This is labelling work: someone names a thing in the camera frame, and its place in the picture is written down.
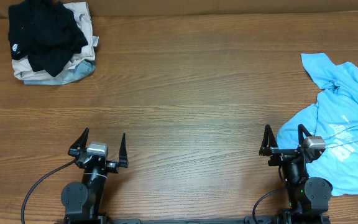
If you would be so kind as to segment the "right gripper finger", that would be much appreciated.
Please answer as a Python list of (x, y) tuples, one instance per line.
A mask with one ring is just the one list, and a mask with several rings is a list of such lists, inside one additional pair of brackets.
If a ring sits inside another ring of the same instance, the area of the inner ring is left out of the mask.
[(272, 155), (278, 149), (278, 144), (269, 124), (265, 126), (264, 137), (259, 150), (259, 155)]
[(311, 133), (304, 127), (303, 124), (298, 125), (298, 143), (300, 146), (307, 146)]

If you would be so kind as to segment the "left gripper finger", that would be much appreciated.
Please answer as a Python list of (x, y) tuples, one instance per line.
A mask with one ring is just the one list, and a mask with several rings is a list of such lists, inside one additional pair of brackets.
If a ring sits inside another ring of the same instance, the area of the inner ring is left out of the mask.
[(81, 136), (70, 146), (70, 149), (85, 149), (88, 141), (89, 128), (85, 128)]
[(126, 149), (126, 134), (122, 135), (121, 145), (119, 149), (119, 167), (128, 168), (129, 161), (127, 157), (127, 149)]

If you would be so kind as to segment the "light blue printed t-shirt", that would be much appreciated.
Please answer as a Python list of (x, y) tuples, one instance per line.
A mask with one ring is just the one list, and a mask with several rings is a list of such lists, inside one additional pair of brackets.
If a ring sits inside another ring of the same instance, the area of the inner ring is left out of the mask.
[(358, 195), (358, 67), (332, 63), (324, 53), (302, 54), (304, 69), (321, 89), (316, 103), (298, 112), (277, 133), (280, 149), (298, 145), (298, 125), (320, 136), (326, 149), (308, 163), (310, 177), (333, 185), (333, 196)]

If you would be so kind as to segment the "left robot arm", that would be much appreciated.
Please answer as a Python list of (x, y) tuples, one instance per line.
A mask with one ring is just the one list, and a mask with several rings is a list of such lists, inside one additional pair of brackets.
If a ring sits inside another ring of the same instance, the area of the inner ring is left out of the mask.
[(108, 159), (106, 143), (88, 144), (88, 135), (89, 129), (86, 128), (68, 150), (68, 155), (75, 159), (74, 164), (84, 173), (80, 182), (71, 182), (62, 190), (64, 223), (109, 223), (108, 214), (100, 212), (108, 174), (117, 174), (120, 168), (129, 166), (125, 134), (122, 135), (117, 161)]

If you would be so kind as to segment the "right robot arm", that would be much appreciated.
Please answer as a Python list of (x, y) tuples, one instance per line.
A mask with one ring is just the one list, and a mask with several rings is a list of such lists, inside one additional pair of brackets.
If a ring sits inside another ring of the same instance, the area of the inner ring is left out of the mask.
[[(255, 223), (263, 220), (273, 224), (325, 224), (329, 217), (329, 200), (333, 190), (332, 184), (320, 177), (310, 177), (306, 165), (317, 160), (325, 151), (326, 143), (319, 136), (312, 136), (302, 125), (298, 125), (298, 146), (295, 149), (280, 149), (269, 125), (265, 126), (264, 138), (259, 155), (269, 156), (268, 165), (278, 167), (279, 177), (285, 186), (273, 190), (255, 203), (252, 219)], [(258, 204), (265, 198), (286, 191), (290, 208), (280, 210), (273, 217), (257, 217)]]

